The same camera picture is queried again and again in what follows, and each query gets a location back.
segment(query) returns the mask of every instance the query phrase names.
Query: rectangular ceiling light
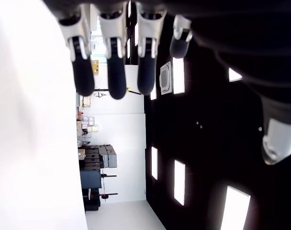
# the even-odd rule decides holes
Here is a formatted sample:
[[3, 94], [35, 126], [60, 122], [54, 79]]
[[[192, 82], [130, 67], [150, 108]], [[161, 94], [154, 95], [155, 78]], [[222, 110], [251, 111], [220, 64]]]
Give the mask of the rectangular ceiling light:
[[157, 149], [152, 147], [152, 176], [157, 179]]
[[185, 165], [174, 161], [174, 198], [181, 205], [185, 202]]
[[131, 1], [128, 3], [128, 17], [131, 16]]
[[135, 26], [135, 46], [138, 44], [138, 23]]
[[151, 96], [151, 100], [156, 99], [156, 82], [154, 82], [154, 88], [153, 88], [150, 96]]
[[127, 58], [131, 56], [131, 39], [127, 40]]
[[242, 79], [242, 76], [239, 73], [233, 71], [231, 68], [228, 69], [228, 77], [230, 79], [230, 82]]
[[173, 58], [173, 93], [185, 92], [184, 59]]
[[242, 230], [249, 207], [250, 195], [227, 187], [221, 230]]

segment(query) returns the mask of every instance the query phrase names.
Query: white wall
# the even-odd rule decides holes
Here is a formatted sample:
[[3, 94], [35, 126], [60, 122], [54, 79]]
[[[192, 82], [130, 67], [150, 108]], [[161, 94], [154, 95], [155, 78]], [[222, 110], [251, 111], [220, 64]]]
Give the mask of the white wall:
[[90, 5], [90, 30], [96, 31], [97, 30], [97, 20], [98, 20], [98, 13], [97, 9], [93, 4]]
[[[132, 91], [137, 87], [138, 66], [125, 66], [126, 83]], [[99, 75], [95, 76], [97, 89], [107, 89], [107, 66], [99, 66]], [[113, 99], [108, 92], [101, 98], [91, 96], [91, 108], [84, 108], [84, 115], [95, 117], [99, 132], [88, 134], [91, 144], [111, 144], [117, 153], [117, 168], [104, 169], [105, 174], [117, 177], [105, 178], [105, 191], [100, 193], [118, 193], [103, 200], [102, 203], [145, 200], [146, 191], [146, 117], [144, 97], [126, 93], [121, 100]]]
[[146, 166], [144, 149], [117, 150], [117, 168], [102, 169], [105, 174], [117, 177], [104, 178], [105, 193], [118, 193], [101, 203], [116, 203], [146, 199]]
[[105, 204], [86, 219], [89, 230], [166, 230], [147, 201]]
[[[138, 66], [126, 65], [126, 86], [132, 91], [139, 92], [137, 87]], [[107, 83], [107, 65], [99, 65], [99, 75], [95, 76], [96, 89], [108, 89]], [[144, 97], [131, 92], [127, 92], [121, 100], [113, 99], [108, 92], [101, 98], [91, 97], [91, 108], [84, 108], [83, 111], [93, 114], [143, 114]]]
[[34, 229], [87, 229], [73, 71], [42, 1], [2, 0], [0, 230]]

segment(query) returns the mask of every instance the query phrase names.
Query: box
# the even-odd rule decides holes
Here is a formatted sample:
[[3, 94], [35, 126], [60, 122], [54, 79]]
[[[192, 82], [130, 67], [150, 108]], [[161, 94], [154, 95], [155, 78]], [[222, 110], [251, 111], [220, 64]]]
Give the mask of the box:
[[78, 149], [78, 159], [83, 160], [85, 159], [86, 153], [84, 149]]
[[91, 60], [91, 67], [93, 75], [99, 74], [99, 60]]
[[113, 147], [110, 145], [110, 146], [106, 146], [106, 150], [114, 150]]
[[117, 154], [114, 150], [108, 150], [108, 167], [117, 168]]
[[83, 108], [90, 108], [91, 107], [91, 97], [83, 97], [82, 99], [82, 105]]
[[105, 147], [99, 147], [99, 154], [103, 157], [104, 168], [108, 168], [108, 153]]
[[91, 129], [92, 129], [92, 132], [98, 132], [99, 126], [92, 126]]
[[82, 129], [87, 129], [87, 121], [82, 121]]
[[77, 121], [77, 136], [81, 138], [82, 135], [83, 135], [82, 122]]
[[89, 124], [89, 117], [84, 116], [84, 117], [83, 117], [83, 121], [86, 122], [86, 124]]
[[94, 117], [89, 118], [89, 125], [93, 126], [94, 125]]

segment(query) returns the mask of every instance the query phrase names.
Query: black ceiling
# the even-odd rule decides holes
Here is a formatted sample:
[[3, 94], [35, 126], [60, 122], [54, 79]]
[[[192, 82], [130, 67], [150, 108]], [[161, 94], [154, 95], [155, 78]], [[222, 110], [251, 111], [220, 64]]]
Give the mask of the black ceiling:
[[[251, 195], [245, 230], [288, 229], [291, 156], [275, 166], [263, 162], [260, 98], [242, 82], [229, 82], [213, 52], [194, 41], [184, 59], [185, 93], [160, 95], [159, 68], [171, 60], [172, 25], [167, 16], [157, 99], [145, 100], [149, 204], [167, 230], [219, 230], [231, 185]], [[151, 146], [158, 149], [158, 180], [151, 176]], [[186, 164], [184, 206], [173, 198], [175, 159]]]

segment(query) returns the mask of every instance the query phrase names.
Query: robotic hand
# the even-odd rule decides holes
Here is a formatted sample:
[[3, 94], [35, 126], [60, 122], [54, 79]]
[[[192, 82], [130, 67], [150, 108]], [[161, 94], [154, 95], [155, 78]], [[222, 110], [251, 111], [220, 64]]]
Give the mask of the robotic hand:
[[[82, 4], [99, 11], [106, 45], [111, 96], [126, 92], [126, 43], [123, 0], [44, 0], [57, 18], [70, 49], [77, 92], [91, 95], [94, 79]], [[242, 75], [263, 103], [263, 158], [275, 164], [291, 155], [291, 0], [139, 0], [138, 89], [149, 95], [155, 83], [156, 57], [166, 13], [175, 15], [170, 53], [183, 58], [192, 37], [212, 49], [218, 60]]]

